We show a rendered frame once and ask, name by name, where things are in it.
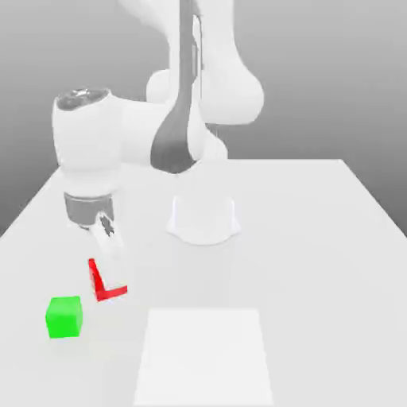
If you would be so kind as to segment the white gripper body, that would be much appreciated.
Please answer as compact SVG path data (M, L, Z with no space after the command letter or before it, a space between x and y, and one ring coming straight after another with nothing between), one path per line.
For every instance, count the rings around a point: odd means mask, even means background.
M124 243L116 222L104 211L99 211L90 227L95 240L95 260L98 264L112 264L124 258Z

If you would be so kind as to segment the small red cube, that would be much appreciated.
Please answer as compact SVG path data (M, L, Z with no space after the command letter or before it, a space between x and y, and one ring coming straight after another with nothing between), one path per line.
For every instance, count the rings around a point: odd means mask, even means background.
M127 285L120 285L113 289L107 289L104 285L104 281L100 275L99 269L94 258L89 258L88 261L89 275L91 279L91 285L95 294L95 298L98 302L109 300L115 297L120 297L127 294Z

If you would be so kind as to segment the small green cube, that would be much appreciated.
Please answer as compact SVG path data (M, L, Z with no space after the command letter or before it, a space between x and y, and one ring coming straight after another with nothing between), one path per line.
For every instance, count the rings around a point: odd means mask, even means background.
M51 339L79 337L83 325L80 297L53 297L45 313L45 322Z

